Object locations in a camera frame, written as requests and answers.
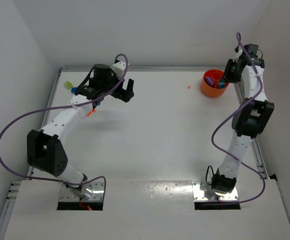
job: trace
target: blue object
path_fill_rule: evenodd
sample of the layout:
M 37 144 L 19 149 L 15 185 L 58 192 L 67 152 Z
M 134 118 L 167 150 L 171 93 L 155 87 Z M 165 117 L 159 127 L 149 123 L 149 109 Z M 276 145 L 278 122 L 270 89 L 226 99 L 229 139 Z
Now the blue object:
M 77 90 L 77 87 L 73 87 L 70 91 L 74 94 Z

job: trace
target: white wall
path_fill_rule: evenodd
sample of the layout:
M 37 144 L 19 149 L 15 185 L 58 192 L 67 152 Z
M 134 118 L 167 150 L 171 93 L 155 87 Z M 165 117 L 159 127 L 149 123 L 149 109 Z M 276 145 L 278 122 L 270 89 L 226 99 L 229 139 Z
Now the white wall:
M 266 94 L 276 105 L 260 140 L 290 219 L 290 0 L 271 2 L 253 42 L 264 52 Z
M 248 42 L 270 0 L 13 0 L 58 67 L 224 66 L 236 32 Z
M 46 106 L 55 75 L 12 1 L 0 0 L 0 131 L 18 115 Z M 26 134 L 41 120 L 28 117 L 3 139 L 2 157 L 20 173 L 28 170 Z M 0 166 L 0 214 L 10 182 L 18 179 Z

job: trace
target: orange object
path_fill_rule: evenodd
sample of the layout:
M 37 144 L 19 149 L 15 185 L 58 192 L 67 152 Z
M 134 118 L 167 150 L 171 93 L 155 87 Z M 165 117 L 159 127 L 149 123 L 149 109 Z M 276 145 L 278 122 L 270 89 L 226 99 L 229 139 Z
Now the orange object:
M 212 97 L 212 98 L 220 97 L 225 92 L 229 84 L 229 83 L 225 83 L 224 88 L 218 88 L 220 86 L 219 80 L 223 76 L 223 74 L 224 74 L 223 71 L 220 71 L 217 69 L 211 69 L 211 70 L 206 71 L 200 84 L 201 92 L 208 97 Z M 214 82 L 213 86 L 210 86 L 206 83 L 207 77 L 210 77 L 212 79 L 212 81 Z
M 87 113 L 86 116 L 89 117 L 94 112 L 96 112 L 96 109 L 93 109 L 92 111 L 90 111 L 89 113 Z

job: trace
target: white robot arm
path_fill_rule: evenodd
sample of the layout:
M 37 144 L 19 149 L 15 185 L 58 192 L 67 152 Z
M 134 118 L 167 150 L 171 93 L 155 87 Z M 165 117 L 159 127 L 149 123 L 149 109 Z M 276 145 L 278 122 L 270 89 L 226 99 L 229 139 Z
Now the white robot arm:
M 249 44 L 245 46 L 245 49 L 254 61 L 263 82 L 265 63 L 262 58 L 257 56 L 258 46 Z M 244 104 L 260 90 L 260 83 L 251 63 L 242 50 L 238 51 L 234 59 L 228 61 L 220 82 L 237 83 L 240 82 L 241 78 L 244 79 L 245 85 L 245 100 L 242 102 Z M 263 89 L 254 101 L 234 116 L 232 121 L 233 136 L 228 152 L 240 159 L 240 161 L 230 155 L 226 155 L 212 177 L 211 188 L 214 191 L 225 194 L 234 189 L 241 160 L 253 139 L 264 130 L 274 108 L 274 104 L 268 102 Z
M 80 198 L 88 198 L 88 186 L 77 185 L 85 182 L 87 177 L 68 163 L 62 144 L 72 130 L 99 105 L 100 101 L 82 106 L 77 105 L 94 100 L 111 90 L 118 84 L 119 78 L 123 76 L 127 67 L 122 61 L 116 62 L 111 68 L 103 64 L 94 65 L 68 103 L 72 107 L 62 110 L 56 118 L 39 131 L 32 130 L 27 135 L 28 164 L 61 180 Z M 123 89 L 122 82 L 111 95 L 128 102 L 134 96 L 133 84 L 134 80 L 129 79 L 127 89 Z

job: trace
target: white table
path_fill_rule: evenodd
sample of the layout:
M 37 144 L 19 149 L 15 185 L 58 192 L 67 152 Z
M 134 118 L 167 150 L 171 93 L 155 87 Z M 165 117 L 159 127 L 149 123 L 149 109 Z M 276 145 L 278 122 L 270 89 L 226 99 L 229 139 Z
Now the white table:
M 13 239 L 290 239 L 290 226 L 274 180 L 259 199 L 241 210 L 194 210 L 191 181 L 201 181 L 208 165 L 216 170 L 225 155 L 210 141 L 217 125 L 238 106 L 230 85 L 220 98 L 199 90 L 203 71 L 131 71 L 135 97 L 124 103 L 105 98 L 68 137 L 70 164 L 89 178 L 106 176 L 103 211 L 56 210 L 60 184 L 23 181 L 5 240 Z M 65 105 L 87 72 L 63 71 L 51 105 Z M 49 114 L 51 121 L 59 111 Z M 216 135 L 228 148 L 231 123 Z M 251 147 L 244 162 L 256 168 Z M 34 176 L 49 177 L 39 170 Z M 241 167 L 240 200 L 261 190 L 259 177 Z

